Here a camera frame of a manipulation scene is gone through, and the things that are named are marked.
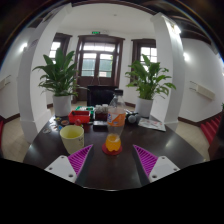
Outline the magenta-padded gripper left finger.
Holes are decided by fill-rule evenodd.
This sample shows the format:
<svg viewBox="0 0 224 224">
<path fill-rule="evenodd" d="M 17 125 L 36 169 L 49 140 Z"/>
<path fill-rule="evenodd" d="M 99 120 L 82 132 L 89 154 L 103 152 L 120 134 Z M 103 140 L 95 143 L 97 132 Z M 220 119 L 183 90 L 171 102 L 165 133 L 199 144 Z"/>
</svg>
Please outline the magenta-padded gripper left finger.
<svg viewBox="0 0 224 224">
<path fill-rule="evenodd" d="M 45 171 L 72 183 L 84 183 L 93 152 L 93 145 L 89 145 L 69 156 L 61 155 Z"/>
</svg>

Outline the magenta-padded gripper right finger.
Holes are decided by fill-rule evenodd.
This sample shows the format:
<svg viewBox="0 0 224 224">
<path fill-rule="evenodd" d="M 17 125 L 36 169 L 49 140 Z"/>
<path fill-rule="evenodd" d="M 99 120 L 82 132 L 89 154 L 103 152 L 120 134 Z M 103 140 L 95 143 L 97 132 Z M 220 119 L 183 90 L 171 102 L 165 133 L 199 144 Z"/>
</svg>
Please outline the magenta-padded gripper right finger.
<svg viewBox="0 0 224 224">
<path fill-rule="evenodd" d="M 134 145 L 133 148 L 133 155 L 142 183 L 152 183 L 179 171 L 179 168 L 166 156 L 157 157 L 137 145 Z"/>
</svg>

